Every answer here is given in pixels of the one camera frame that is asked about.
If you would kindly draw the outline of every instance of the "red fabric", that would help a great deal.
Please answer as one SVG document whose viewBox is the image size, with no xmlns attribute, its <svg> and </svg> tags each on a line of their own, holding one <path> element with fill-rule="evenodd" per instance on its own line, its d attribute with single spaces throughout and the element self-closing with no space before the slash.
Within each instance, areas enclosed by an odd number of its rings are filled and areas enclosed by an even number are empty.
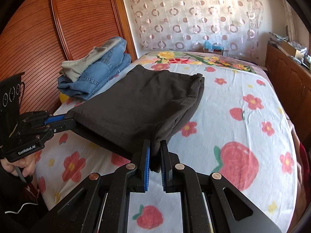
<svg viewBox="0 0 311 233">
<path fill-rule="evenodd" d="M 308 206 L 310 203 L 310 185 L 309 185 L 310 168 L 309 168 L 309 162 L 307 158 L 307 152 L 304 146 L 302 145 L 302 143 L 300 143 L 300 157 L 302 161 L 302 166 L 304 168 L 303 182 L 304 182 L 304 190 L 306 192 L 306 200 L 307 200 L 307 206 Z"/>
</svg>

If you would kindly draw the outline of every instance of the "floral bedsheet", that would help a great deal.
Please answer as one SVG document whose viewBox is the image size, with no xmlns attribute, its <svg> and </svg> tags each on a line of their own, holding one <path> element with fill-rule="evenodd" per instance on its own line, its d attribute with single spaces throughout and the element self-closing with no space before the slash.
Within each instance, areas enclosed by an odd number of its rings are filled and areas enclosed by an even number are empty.
<svg viewBox="0 0 311 233">
<path fill-rule="evenodd" d="M 154 70 L 169 69 L 170 64 L 208 65 L 255 73 L 250 63 L 220 55 L 195 52 L 162 51 L 149 52 L 133 64 L 145 65 L 154 63 Z"/>
<path fill-rule="evenodd" d="M 150 70 L 203 74 L 205 89 L 199 107 L 171 138 L 169 150 L 197 172 L 223 174 L 286 232 L 296 202 L 297 160 L 285 114 L 272 87 L 254 74 L 247 62 L 189 55 L 196 54 L 149 53 L 97 94 L 137 64 Z M 55 114 L 82 103 L 70 98 Z M 36 161 L 38 185 L 49 209 L 90 173 L 108 174 L 128 163 L 71 131 L 55 134 L 45 149 L 36 153 Z M 131 194 L 128 232 L 182 232 L 180 195 L 163 192 L 161 174 L 150 173 L 148 192 Z"/>
</svg>

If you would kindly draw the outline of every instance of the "bed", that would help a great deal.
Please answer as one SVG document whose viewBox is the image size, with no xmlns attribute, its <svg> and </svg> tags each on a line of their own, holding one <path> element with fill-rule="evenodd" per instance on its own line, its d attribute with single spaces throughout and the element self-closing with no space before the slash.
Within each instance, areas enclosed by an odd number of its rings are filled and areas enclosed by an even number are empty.
<svg viewBox="0 0 311 233">
<path fill-rule="evenodd" d="M 200 105 L 171 138 L 169 150 L 197 172 L 219 171 L 282 232 L 287 232 L 291 222 L 292 228 L 306 206 L 299 141 L 264 71 L 218 55 L 152 52 L 132 63 L 96 95 L 136 65 L 203 74 L 205 89 Z M 69 98 L 55 115 L 80 104 L 82 100 Z M 48 209 L 90 173 L 108 174 L 129 162 L 71 131 L 55 134 L 35 157 L 36 178 Z M 180 196 L 165 194 L 155 172 L 150 173 L 149 186 L 145 194 L 131 194 L 128 232 L 182 232 Z"/>
</svg>

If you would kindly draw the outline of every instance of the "white cable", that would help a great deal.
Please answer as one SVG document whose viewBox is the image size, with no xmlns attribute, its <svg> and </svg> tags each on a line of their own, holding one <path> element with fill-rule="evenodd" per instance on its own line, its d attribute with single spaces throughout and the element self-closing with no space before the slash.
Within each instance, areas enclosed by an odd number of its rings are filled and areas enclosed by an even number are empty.
<svg viewBox="0 0 311 233">
<path fill-rule="evenodd" d="M 4 213 L 5 213 L 5 214 L 12 213 L 12 214 L 16 214 L 16 215 L 17 215 L 19 212 L 21 212 L 21 210 L 23 209 L 24 205 L 28 205 L 28 204 L 31 204 L 31 205 L 38 205 L 38 204 L 36 204 L 36 203 L 27 202 L 27 203 L 24 203 L 24 204 L 21 206 L 20 210 L 17 211 L 17 212 L 14 212 L 14 211 L 6 211 L 6 212 L 4 212 Z"/>
</svg>

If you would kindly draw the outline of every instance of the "yellow object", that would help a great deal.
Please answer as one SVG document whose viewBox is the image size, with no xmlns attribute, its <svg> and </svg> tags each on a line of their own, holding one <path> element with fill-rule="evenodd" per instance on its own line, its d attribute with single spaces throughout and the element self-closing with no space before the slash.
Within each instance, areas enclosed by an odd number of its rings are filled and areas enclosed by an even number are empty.
<svg viewBox="0 0 311 233">
<path fill-rule="evenodd" d="M 69 96 L 67 96 L 63 93 L 59 94 L 59 99 L 60 99 L 61 103 L 64 103 L 68 98 L 69 98 Z"/>
</svg>

